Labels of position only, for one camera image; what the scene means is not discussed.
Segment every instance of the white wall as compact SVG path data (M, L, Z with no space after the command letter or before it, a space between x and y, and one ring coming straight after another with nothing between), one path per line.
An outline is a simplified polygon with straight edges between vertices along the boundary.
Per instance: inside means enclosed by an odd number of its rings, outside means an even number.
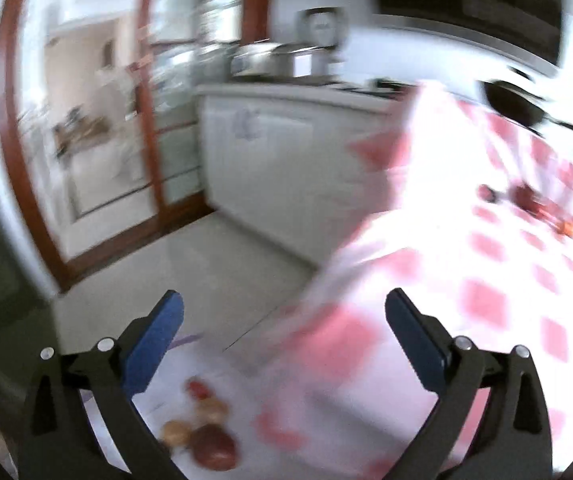
M128 12L116 20L116 66L128 66L137 60L136 27L137 17L134 12Z
M102 115L97 98L96 72L102 67L102 49L115 38L116 22L87 25L59 37L46 50L46 81L52 123L62 121L69 110L82 106L84 114Z
M25 0L23 21L19 32L20 62L16 95L20 115L34 107L41 107L46 98L44 75L44 47L47 43L50 0Z
M375 76L413 82L438 79L450 91L483 101L478 80L509 79L507 65L520 66L537 80L534 90L556 100L549 110L553 116L573 123L573 0L565 3L560 70L550 80L531 69L483 48L426 32L377 27L373 14L375 0L272 0L270 32L275 41L297 41L299 10L311 7L345 7L349 33L337 54L345 60L341 76L364 82ZM573 151L573 134L560 135L560 143Z

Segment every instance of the sliding door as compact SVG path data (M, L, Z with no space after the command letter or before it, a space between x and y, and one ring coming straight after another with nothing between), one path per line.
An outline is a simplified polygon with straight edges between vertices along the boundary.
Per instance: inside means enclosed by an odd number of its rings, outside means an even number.
M143 1L142 112L151 115L144 122L153 130L164 216L202 190L196 87L228 78L241 22L242 0Z

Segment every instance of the frying pan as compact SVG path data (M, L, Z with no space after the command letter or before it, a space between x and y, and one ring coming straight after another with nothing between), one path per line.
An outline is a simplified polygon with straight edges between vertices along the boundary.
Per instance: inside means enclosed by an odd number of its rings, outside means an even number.
M535 124L548 121L573 131L573 124L551 117L533 102L544 101L543 98L507 81L492 80L484 81L483 84L487 100L493 109L516 123L531 129Z

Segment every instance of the kitchen counter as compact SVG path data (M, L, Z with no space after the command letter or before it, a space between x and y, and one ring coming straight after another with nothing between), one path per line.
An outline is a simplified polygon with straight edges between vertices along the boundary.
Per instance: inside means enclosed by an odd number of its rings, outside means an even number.
M319 86L299 86L264 83L224 83L200 85L198 95L247 97L261 99L281 99L300 101L341 108L351 108L362 112L381 114L396 101L370 95L360 95L345 90Z

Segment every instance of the stainless steel pot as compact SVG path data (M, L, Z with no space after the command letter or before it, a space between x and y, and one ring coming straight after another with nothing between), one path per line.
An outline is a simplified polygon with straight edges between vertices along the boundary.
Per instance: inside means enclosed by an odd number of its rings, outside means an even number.
M320 46L284 43L273 49L274 75L297 84L327 84L332 80L329 64L332 54Z
M236 79L271 77L275 72L271 53L280 45L281 43L259 41L239 47L231 60L231 76Z
M252 43L241 46L231 61L234 80L322 85L331 82L331 53L300 43Z

